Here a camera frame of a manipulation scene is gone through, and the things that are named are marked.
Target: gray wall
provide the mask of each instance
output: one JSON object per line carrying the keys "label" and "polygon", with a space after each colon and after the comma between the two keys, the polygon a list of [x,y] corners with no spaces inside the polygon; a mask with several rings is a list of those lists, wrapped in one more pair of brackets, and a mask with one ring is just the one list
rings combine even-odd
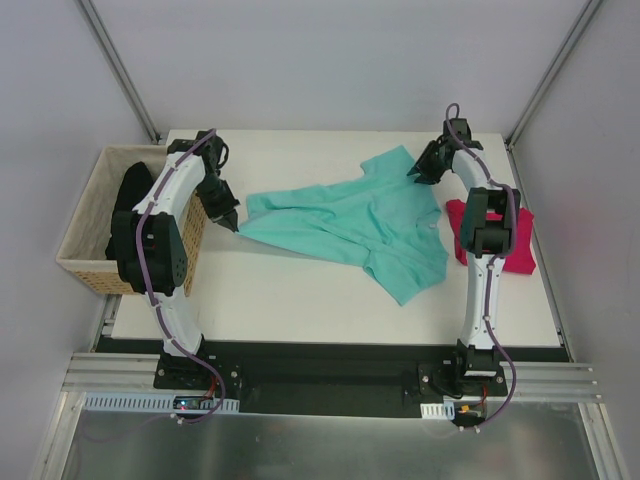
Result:
{"label": "gray wall", "polygon": [[95,0],[169,128],[509,133],[585,0]]}
{"label": "gray wall", "polygon": [[0,15],[0,478],[26,478],[100,298],[54,262],[98,153],[146,143],[72,1]]}
{"label": "gray wall", "polygon": [[516,161],[563,321],[640,478],[640,3],[607,2]]}

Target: white tabletop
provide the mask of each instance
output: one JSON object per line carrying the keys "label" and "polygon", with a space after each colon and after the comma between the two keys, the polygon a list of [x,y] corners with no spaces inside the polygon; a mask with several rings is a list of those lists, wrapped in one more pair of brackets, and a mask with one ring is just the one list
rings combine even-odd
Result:
{"label": "white tabletop", "polygon": [[[360,163],[398,145],[415,157],[436,133],[220,130],[230,158],[223,178],[244,204],[250,193],[333,184],[362,175]],[[195,138],[196,130],[172,130]],[[474,135],[493,177],[514,184],[497,134]],[[448,172],[433,187],[443,210],[440,238],[450,257],[447,280],[398,306],[361,268],[311,259],[207,224],[192,305],[209,340],[451,345],[465,316],[467,268],[453,254],[444,204],[466,200],[462,182]],[[247,218],[244,206],[239,220]],[[510,346],[559,345],[538,269],[505,274],[499,291],[498,338]],[[141,296],[124,296],[114,338],[158,339],[160,331]]]}

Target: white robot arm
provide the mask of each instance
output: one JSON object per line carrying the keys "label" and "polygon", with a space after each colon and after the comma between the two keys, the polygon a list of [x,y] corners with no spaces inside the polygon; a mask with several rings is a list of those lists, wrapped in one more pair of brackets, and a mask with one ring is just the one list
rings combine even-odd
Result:
{"label": "white robot arm", "polygon": [[135,292],[147,294],[163,332],[164,352],[172,357],[197,355],[202,344],[202,332],[184,293],[187,255],[177,222],[195,191],[213,222],[237,230],[239,202],[219,177],[228,153],[215,131],[199,132],[195,140],[174,141],[151,192],[133,211],[117,212],[112,220],[120,277]]}
{"label": "white robot arm", "polygon": [[[443,134],[427,145],[408,175],[419,174],[417,183],[435,185],[447,170],[456,173],[468,191],[458,239],[467,251],[467,309],[446,375],[449,391],[460,392],[465,382],[487,383],[503,374],[494,341],[498,287],[505,258],[515,244],[520,195],[491,179],[482,145],[472,139],[466,119],[447,119]],[[489,220],[489,212],[501,218]]]}

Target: red garment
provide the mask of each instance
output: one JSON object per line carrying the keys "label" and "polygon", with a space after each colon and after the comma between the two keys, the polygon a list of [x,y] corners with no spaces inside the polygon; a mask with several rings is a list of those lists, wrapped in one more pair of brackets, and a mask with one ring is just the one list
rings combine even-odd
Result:
{"label": "red garment", "polygon": [[[447,214],[449,215],[449,224],[456,237],[456,258],[463,265],[467,264],[467,251],[460,246],[458,238],[460,238],[460,226],[462,225],[462,217],[464,216],[465,203],[460,200],[449,200],[447,202]],[[487,218],[489,220],[498,220],[499,215],[490,213]],[[531,275],[536,269],[536,262],[531,255],[531,233],[533,231],[533,213],[526,208],[520,209],[518,217],[518,237],[516,241],[516,250],[507,257],[504,269],[507,272],[525,273]]]}

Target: cable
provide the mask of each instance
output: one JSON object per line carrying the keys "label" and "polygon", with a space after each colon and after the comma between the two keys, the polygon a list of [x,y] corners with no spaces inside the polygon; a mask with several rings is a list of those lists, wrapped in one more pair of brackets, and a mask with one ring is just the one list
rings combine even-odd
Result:
{"label": "cable", "polygon": [[482,398],[478,403],[473,403],[471,405],[468,405],[468,407],[477,407],[479,405],[482,405],[484,408],[484,404],[487,401],[487,396],[489,395],[489,389],[487,389],[486,385],[482,386]]}
{"label": "cable", "polygon": [[438,373],[442,370],[442,367],[434,370],[431,374],[431,380],[429,381],[429,385],[431,386],[431,388],[433,390],[435,390],[437,393],[439,393],[440,395],[446,396],[446,397],[451,397],[455,400],[460,400],[464,395],[462,393],[453,393],[452,391],[450,391],[449,389],[446,389],[444,387],[442,387],[442,385],[439,385],[439,380],[438,380]]}
{"label": "cable", "polygon": [[489,185],[494,186],[494,187],[498,187],[503,189],[504,191],[507,192],[507,204],[508,204],[508,208],[509,208],[509,212],[511,214],[511,218],[513,219],[513,223],[514,223],[514,231],[515,233],[513,235],[511,235],[511,242],[510,242],[510,246],[509,246],[509,250],[501,255],[494,255],[493,257],[491,257],[491,259],[489,260],[488,263],[488,271],[487,271],[487,288],[485,290],[485,295],[484,295],[484,322],[486,324],[487,327],[487,332],[489,333],[489,337],[491,337],[491,341],[493,342],[493,344],[495,345],[495,347],[498,349],[498,351],[500,352],[500,354],[504,357],[504,359],[507,361],[507,363],[509,364],[509,368],[511,369],[511,388],[509,389],[509,393],[507,394],[507,398],[505,398],[504,402],[502,403],[502,405],[500,405],[500,408],[498,408],[498,410],[495,411],[495,413],[493,415],[491,415],[489,418],[487,418],[484,422],[483,425],[485,425],[487,422],[492,421],[494,418],[496,418],[498,415],[500,415],[511,403],[511,399],[513,398],[513,394],[516,391],[516,382],[517,382],[517,375],[516,375],[516,366],[513,363],[513,360],[511,360],[511,357],[509,356],[509,354],[506,352],[506,350],[502,347],[502,345],[500,344],[500,342],[498,341],[495,333],[493,333],[493,327],[491,326],[491,316],[489,315],[490,313],[490,301],[491,301],[491,282],[493,280],[493,266],[495,261],[498,258],[506,258],[509,255],[511,255],[515,248],[516,248],[516,237],[517,237],[517,221],[518,221],[518,217],[516,216],[516,202],[515,202],[515,198],[513,196],[513,190],[511,189],[511,187],[509,185],[506,185],[504,183],[499,183],[496,182],[495,180],[493,180],[491,178],[491,172],[489,171],[489,168],[487,167],[487,165],[484,163],[484,161],[478,156],[476,155],[476,153],[471,150],[469,147],[467,147],[464,142],[458,137],[456,131],[453,129],[453,126],[451,125],[451,118],[449,117],[449,112],[452,108],[456,109],[456,117],[458,118],[458,115],[460,115],[460,105],[457,103],[452,103],[451,105],[449,105],[447,107],[447,110],[445,112],[445,122],[447,124],[447,129],[449,130],[449,133],[451,134],[451,137],[453,138],[453,140],[458,144],[458,146],[460,148],[462,148],[466,153],[468,153],[471,158],[473,158],[476,162],[478,162],[478,164],[480,165],[480,168],[482,168],[482,171],[484,172],[485,176],[487,177],[487,182],[489,183]]}
{"label": "cable", "polygon": [[207,393],[202,396],[202,400],[211,400],[211,397],[213,397],[213,394],[216,391],[217,385],[218,381],[216,380],[216,377],[211,375],[211,386],[209,387],[209,390],[207,390]]}
{"label": "cable", "polygon": [[218,166],[216,167],[217,170],[220,170],[229,161],[229,145],[227,145],[226,143],[222,142],[222,148],[224,148],[224,160],[222,160],[222,162],[218,163]]}
{"label": "cable", "polygon": [[182,154],[182,156],[176,161],[174,167],[167,170],[165,176],[160,179],[158,188],[156,188],[155,192],[153,193],[153,196],[152,196],[153,201],[149,203],[149,205],[147,206],[147,209],[142,214],[142,217],[140,218],[138,225],[136,226],[136,250],[138,252],[138,261],[140,262],[140,270],[142,271],[142,278],[144,279],[144,286],[145,286],[145,289],[147,290],[149,303],[155,310],[156,317],[158,318],[158,324],[160,325],[160,329],[162,330],[162,333],[164,334],[165,338],[171,343],[171,345],[173,345],[176,348],[176,350],[182,353],[185,357],[196,362],[198,365],[209,370],[213,374],[213,376],[218,380],[218,383],[220,385],[220,399],[218,400],[218,402],[211,409],[209,409],[207,413],[205,413],[204,415],[198,418],[189,419],[189,418],[181,417],[180,420],[185,423],[199,423],[205,418],[212,415],[216,410],[218,410],[222,406],[222,403],[224,402],[224,399],[226,396],[226,388],[224,385],[224,380],[222,379],[218,371],[215,368],[213,368],[213,366],[209,365],[207,362],[202,361],[191,352],[188,352],[182,345],[178,343],[177,340],[173,338],[173,335],[171,335],[171,332],[169,331],[169,328],[167,327],[167,324],[164,321],[164,317],[162,315],[162,311],[161,311],[158,299],[153,293],[151,275],[149,274],[149,269],[147,267],[147,260],[144,256],[144,248],[142,246],[142,230],[144,228],[144,224],[149,218],[149,215],[151,214],[151,210],[153,209],[153,207],[156,205],[156,202],[158,201],[160,193],[162,192],[165,185],[169,181],[169,178],[171,178],[171,175],[173,175],[173,173],[177,170],[177,167],[179,167],[184,161],[186,161],[189,157],[191,157],[193,152],[195,152],[198,148],[200,148],[207,140],[215,137],[215,135],[216,135],[215,129],[209,130],[209,132],[204,137],[202,137],[189,150],[187,150],[184,154]]}
{"label": "cable", "polygon": [[[209,388],[209,391],[207,391],[207,393],[205,394],[205,397],[208,396],[208,398],[203,397],[204,400],[209,400],[211,399],[211,397],[209,396],[210,394],[212,395],[212,392],[215,391],[215,386],[216,386],[216,377],[214,377],[213,375],[211,376],[211,388]],[[78,432],[80,434],[80,437],[88,440],[91,443],[110,443],[113,442],[115,440],[120,440],[138,430],[140,430],[141,428],[145,427],[146,425],[149,425],[150,423],[155,422],[156,420],[160,420],[162,418],[174,418],[176,416],[175,412],[173,413],[160,413],[158,415],[154,415],[153,417],[149,417],[147,418],[145,421],[133,426],[132,428],[125,430],[123,432],[117,433],[115,435],[112,435],[111,437],[105,437],[105,438],[97,438],[97,437],[93,437],[90,434],[87,433],[86,430],[86,417],[81,417],[80,421],[78,422]]]}

